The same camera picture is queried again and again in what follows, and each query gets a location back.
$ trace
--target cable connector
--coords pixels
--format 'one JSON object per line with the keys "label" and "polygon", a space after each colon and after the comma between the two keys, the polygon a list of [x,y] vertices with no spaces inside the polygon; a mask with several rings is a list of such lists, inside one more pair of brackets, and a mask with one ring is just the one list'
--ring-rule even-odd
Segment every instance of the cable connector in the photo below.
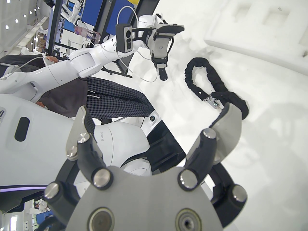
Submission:
{"label": "cable connector", "polygon": [[209,97],[207,97],[205,99],[205,101],[207,103],[209,103],[214,109],[219,109],[220,111],[222,110],[220,107],[219,107],[219,103],[216,101],[215,98],[213,98],[211,95]]}

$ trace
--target hand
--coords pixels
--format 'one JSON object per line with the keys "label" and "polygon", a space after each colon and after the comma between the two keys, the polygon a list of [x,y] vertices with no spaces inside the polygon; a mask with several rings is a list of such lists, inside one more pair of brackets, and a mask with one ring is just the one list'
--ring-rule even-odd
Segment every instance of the hand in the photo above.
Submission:
{"label": "hand", "polygon": [[40,101],[38,101],[36,104],[39,105],[39,106],[42,107],[42,108],[45,107],[44,104],[43,104],[42,102],[40,102]]}
{"label": "hand", "polygon": [[48,59],[49,61],[54,62],[54,63],[57,63],[59,61],[56,57],[49,56],[49,55],[46,56],[46,59]]}

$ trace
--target gray shirt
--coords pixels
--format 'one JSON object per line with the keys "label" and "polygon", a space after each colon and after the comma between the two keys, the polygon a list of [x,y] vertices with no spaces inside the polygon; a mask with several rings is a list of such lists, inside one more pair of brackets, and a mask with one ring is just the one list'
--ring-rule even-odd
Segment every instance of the gray shirt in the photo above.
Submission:
{"label": "gray shirt", "polygon": [[[21,66],[35,57],[42,58],[35,59],[21,68],[22,72],[31,72],[45,66],[42,55],[6,55],[0,59],[0,63]],[[73,81],[44,93],[39,101],[41,101],[50,111],[67,117],[75,117],[78,109],[81,106],[86,105],[87,93],[87,79],[76,78]]]}

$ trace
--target metal bolt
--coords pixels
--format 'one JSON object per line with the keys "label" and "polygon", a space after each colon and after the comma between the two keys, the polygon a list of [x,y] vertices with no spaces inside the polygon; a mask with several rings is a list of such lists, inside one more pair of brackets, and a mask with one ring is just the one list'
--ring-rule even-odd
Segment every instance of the metal bolt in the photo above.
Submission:
{"label": "metal bolt", "polygon": [[90,217],[90,231],[111,231],[113,227],[114,216],[108,208],[99,208]]}
{"label": "metal bolt", "polygon": [[108,169],[100,169],[96,172],[96,174],[93,177],[93,183],[97,188],[103,188],[105,187],[111,178],[111,174]]}
{"label": "metal bolt", "polygon": [[216,132],[213,129],[210,129],[210,128],[204,129],[203,135],[205,135],[209,139],[215,139],[216,138]]}
{"label": "metal bolt", "polygon": [[73,158],[77,155],[77,146],[72,146],[68,151],[66,152],[66,156],[68,158]]}
{"label": "metal bolt", "polygon": [[53,182],[46,187],[44,197],[47,199],[52,199],[58,194],[58,192],[59,184]]}
{"label": "metal bolt", "polygon": [[201,220],[192,209],[183,209],[176,216],[177,231],[201,231]]}
{"label": "metal bolt", "polygon": [[90,139],[89,133],[81,133],[79,138],[78,138],[78,143],[85,143]]}
{"label": "metal bolt", "polygon": [[245,202],[247,200],[247,193],[245,189],[240,185],[235,185],[232,190],[233,198],[238,202]]}
{"label": "metal bolt", "polygon": [[184,169],[180,173],[179,179],[180,179],[179,182],[187,189],[194,189],[198,185],[198,180],[196,175],[188,169]]}

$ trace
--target window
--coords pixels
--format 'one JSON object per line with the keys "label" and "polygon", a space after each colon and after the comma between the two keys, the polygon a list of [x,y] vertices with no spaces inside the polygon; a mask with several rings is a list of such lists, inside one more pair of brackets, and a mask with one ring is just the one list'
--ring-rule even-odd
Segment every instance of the window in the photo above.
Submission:
{"label": "window", "polygon": [[38,228],[38,226],[39,225],[36,222],[36,214],[32,214],[32,230],[35,230],[36,228]]}
{"label": "window", "polygon": [[11,218],[11,231],[16,231],[17,230],[17,216],[13,216]]}

